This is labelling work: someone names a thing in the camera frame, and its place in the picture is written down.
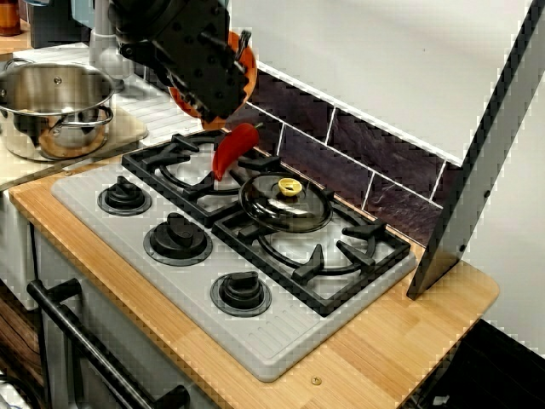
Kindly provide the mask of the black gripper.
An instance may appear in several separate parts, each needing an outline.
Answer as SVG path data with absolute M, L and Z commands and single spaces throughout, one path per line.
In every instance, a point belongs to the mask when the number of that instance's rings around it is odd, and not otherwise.
M 228 43 L 228 25 L 169 25 L 168 78 L 178 98 L 206 122 L 226 119 L 242 104 L 248 83 Z

